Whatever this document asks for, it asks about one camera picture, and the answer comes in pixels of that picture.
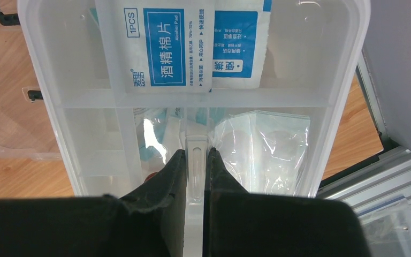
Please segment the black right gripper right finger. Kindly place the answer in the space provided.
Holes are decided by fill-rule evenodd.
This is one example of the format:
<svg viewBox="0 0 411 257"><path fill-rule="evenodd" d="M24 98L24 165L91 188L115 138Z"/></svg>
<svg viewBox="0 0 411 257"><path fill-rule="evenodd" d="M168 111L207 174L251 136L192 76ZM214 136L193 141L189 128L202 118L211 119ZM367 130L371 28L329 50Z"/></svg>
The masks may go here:
<svg viewBox="0 0 411 257"><path fill-rule="evenodd" d="M205 170L203 256L370 256L344 202L248 192L215 148Z"/></svg>

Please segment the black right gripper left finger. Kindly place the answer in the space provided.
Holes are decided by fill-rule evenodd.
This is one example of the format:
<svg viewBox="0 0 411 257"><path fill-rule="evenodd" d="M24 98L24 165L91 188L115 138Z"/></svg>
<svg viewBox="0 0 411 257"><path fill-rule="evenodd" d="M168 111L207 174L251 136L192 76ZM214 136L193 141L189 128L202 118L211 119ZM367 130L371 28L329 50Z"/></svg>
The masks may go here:
<svg viewBox="0 0 411 257"><path fill-rule="evenodd" d="M0 256L182 256L186 153L120 198L0 199Z"/></svg>

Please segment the white gauze pad packet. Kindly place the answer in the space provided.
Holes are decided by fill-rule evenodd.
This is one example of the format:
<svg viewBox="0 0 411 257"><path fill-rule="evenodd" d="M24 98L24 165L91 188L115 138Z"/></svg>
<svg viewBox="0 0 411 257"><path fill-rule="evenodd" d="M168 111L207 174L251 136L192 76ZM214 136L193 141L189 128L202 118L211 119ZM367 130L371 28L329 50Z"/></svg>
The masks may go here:
<svg viewBox="0 0 411 257"><path fill-rule="evenodd" d="M209 133L227 171L250 193L293 195L309 146L310 118L253 110L228 115Z"/></svg>

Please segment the blue edged clear sachet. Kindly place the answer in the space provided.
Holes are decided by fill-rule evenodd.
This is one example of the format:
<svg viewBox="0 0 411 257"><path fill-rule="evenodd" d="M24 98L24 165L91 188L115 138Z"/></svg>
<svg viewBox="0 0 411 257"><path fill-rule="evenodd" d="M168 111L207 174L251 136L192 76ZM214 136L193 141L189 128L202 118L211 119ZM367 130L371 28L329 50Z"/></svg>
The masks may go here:
<svg viewBox="0 0 411 257"><path fill-rule="evenodd" d="M134 108L136 137L142 169L164 166L174 152L185 146L184 122L205 128L225 115L224 108Z"/></svg>

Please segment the clear compartment tray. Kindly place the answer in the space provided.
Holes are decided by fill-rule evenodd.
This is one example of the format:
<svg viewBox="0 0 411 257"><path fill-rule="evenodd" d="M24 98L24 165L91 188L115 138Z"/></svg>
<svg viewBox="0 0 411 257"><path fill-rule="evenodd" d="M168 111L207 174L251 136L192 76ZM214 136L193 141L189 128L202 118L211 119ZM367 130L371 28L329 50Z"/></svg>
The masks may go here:
<svg viewBox="0 0 411 257"><path fill-rule="evenodd" d="M142 169L134 108L224 108L310 118L307 156L291 196L314 197L322 180L370 19L369 1L271 1L260 85L202 93L113 87L96 1L18 1L18 15L75 195L126 195ZM209 133L185 121L184 256L202 254Z"/></svg>

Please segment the clear plastic lid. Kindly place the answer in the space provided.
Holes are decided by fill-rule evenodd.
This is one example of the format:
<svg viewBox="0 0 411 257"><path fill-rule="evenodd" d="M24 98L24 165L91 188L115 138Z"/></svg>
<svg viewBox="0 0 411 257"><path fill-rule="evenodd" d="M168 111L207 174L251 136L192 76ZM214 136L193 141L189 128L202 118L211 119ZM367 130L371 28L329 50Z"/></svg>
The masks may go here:
<svg viewBox="0 0 411 257"><path fill-rule="evenodd" d="M0 158L61 158L16 1L0 1Z"/></svg>

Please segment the blue square alcohol pad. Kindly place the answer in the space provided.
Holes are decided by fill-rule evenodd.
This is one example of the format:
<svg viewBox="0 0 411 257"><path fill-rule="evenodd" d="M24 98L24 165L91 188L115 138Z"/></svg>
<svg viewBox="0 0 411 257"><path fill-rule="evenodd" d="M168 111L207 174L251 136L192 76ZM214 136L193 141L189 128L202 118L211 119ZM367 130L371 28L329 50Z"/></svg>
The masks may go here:
<svg viewBox="0 0 411 257"><path fill-rule="evenodd" d="M96 1L95 8L113 87L211 90L214 1Z"/></svg>

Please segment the small blue white sachet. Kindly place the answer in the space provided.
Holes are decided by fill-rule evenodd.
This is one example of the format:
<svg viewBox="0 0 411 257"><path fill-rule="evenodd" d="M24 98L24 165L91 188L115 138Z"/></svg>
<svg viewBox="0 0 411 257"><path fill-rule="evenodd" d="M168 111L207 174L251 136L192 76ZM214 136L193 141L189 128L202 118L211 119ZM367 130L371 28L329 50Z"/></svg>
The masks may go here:
<svg viewBox="0 0 411 257"><path fill-rule="evenodd" d="M216 1L212 86L260 85L267 53L271 1Z"/></svg>

